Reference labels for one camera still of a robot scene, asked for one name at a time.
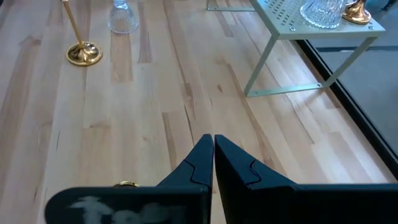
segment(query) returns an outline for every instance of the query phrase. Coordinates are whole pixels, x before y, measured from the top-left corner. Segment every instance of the gold ring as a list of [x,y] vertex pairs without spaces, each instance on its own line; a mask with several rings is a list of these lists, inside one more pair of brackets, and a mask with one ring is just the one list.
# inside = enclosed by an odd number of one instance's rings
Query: gold ring
[[133,181],[125,180],[113,185],[113,187],[140,187],[140,185],[134,183]]

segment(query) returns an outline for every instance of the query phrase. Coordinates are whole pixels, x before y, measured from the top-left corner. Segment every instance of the perforated tabletop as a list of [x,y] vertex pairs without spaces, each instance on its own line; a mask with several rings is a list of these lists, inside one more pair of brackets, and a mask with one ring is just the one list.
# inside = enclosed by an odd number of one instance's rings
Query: perforated tabletop
[[318,38],[378,37],[384,28],[374,19],[366,25],[344,19],[336,29],[319,29],[307,23],[300,14],[305,0],[250,0],[272,34],[279,40]]

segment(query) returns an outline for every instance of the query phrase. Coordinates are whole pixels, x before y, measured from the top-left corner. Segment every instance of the gold base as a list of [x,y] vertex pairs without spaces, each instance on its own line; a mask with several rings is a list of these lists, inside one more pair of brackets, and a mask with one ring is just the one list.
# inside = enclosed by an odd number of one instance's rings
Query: gold base
[[68,61],[77,66],[94,65],[101,57],[102,50],[91,42],[73,44],[67,51]]
[[356,24],[367,24],[372,19],[372,15],[365,9],[365,2],[357,0],[347,4],[343,18]]
[[126,181],[122,181],[122,182],[119,182],[119,183],[113,185],[113,187],[140,187],[140,185],[138,185],[132,181],[126,180]]

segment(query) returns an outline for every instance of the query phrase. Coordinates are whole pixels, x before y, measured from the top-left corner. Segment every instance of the gray carpet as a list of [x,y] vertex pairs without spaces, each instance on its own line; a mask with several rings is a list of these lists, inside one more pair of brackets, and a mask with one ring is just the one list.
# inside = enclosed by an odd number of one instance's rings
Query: gray carpet
[[[398,4],[380,11],[386,1],[373,0],[366,8],[386,30],[372,46],[395,46],[367,51],[345,71],[340,81],[355,98],[375,127],[398,153]],[[361,39],[310,40],[314,47],[356,47]],[[326,64],[336,70],[350,52],[321,52]]]

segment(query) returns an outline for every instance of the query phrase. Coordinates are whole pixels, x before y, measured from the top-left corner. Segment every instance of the clear glass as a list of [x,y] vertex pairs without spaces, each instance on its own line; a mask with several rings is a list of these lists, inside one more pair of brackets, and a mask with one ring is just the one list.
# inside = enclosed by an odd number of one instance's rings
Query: clear glass
[[347,0],[307,0],[300,13],[314,26],[334,29],[339,26]]
[[109,28],[118,34],[128,34],[138,28],[138,20],[127,0],[114,0],[108,22]]

